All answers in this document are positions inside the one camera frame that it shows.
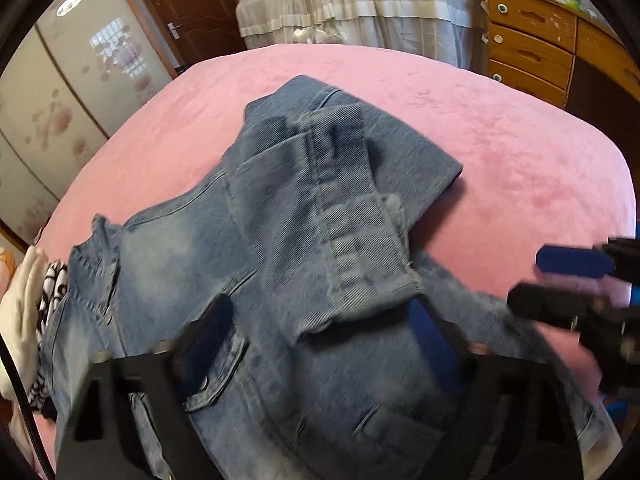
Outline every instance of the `clothes pile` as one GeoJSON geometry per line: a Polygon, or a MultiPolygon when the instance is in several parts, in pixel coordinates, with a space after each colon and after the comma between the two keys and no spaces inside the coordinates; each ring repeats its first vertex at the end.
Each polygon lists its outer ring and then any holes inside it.
{"type": "MultiPolygon", "coordinates": [[[[590,449],[605,415],[535,327],[410,245],[461,171],[406,124],[306,76],[250,103],[194,189],[123,225],[96,216],[70,255],[68,292],[66,269],[50,269],[23,379],[35,406],[51,396],[56,448],[97,352],[147,352],[224,293],[233,327],[211,342],[220,350],[184,410],[226,478],[415,478],[459,408],[412,331],[418,294],[467,340],[552,362],[590,449]]],[[[151,471],[168,478],[146,398],[131,402],[151,471]]]]}

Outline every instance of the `drawer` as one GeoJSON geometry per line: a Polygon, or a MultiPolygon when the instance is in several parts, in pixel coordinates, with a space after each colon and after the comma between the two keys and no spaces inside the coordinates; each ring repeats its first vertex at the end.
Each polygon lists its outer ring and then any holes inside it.
{"type": "Polygon", "coordinates": [[[489,60],[489,77],[495,78],[495,75],[499,75],[501,81],[511,88],[520,90],[525,94],[533,95],[540,100],[557,106],[558,108],[564,108],[564,101],[566,93],[553,86],[551,83],[542,81],[542,79],[527,74],[522,70],[518,70],[513,66],[505,65],[495,59],[489,60]]]}
{"type": "Polygon", "coordinates": [[[489,25],[489,57],[549,81],[569,86],[574,56],[561,48],[512,28],[489,25]]]}
{"type": "Polygon", "coordinates": [[[576,55],[612,78],[640,101],[640,70],[625,47],[583,20],[578,24],[576,55]]]}
{"type": "Polygon", "coordinates": [[[575,52],[577,17],[560,5],[546,0],[487,0],[487,3],[492,22],[575,52]]]}

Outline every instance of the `blue denim jacket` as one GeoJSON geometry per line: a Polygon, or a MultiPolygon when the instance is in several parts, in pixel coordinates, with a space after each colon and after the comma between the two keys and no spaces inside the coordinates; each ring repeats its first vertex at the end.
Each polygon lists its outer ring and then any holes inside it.
{"type": "MultiPolygon", "coordinates": [[[[458,404],[422,356],[406,300],[424,293],[497,353],[557,360],[503,302],[410,255],[408,230],[461,170],[401,121],[305,76],[249,104],[194,189],[124,225],[97,216],[73,249],[42,350],[57,444],[97,351],[147,352],[225,292],[233,329],[184,409],[226,478],[415,478],[458,404]]],[[[588,448],[602,422],[558,370],[588,448]]],[[[132,404],[165,478],[145,396],[132,404]]]]}

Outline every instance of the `pink bedspread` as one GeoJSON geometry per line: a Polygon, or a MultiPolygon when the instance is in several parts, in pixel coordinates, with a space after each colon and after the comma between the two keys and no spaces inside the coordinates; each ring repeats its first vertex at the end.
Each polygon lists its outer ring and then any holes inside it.
{"type": "MultiPolygon", "coordinates": [[[[633,235],[626,163],[598,130],[491,79],[430,59],[341,45],[275,45],[191,68],[138,111],[89,162],[40,246],[68,258],[96,213],[124,222],[193,187],[234,141],[244,106],[307,74],[410,124],[460,160],[454,192],[414,240],[462,282],[504,296],[533,280],[544,243],[589,246],[633,235]]],[[[598,284],[618,303],[628,286],[598,284]]],[[[545,330],[591,399],[598,373],[575,337],[545,330]]]]}

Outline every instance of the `wooden door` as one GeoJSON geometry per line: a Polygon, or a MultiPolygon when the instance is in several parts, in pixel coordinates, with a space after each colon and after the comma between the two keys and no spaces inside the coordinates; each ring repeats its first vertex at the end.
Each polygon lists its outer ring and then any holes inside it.
{"type": "Polygon", "coordinates": [[[238,31],[236,0],[146,2],[172,49],[180,54],[178,61],[186,65],[246,49],[238,31]]]}

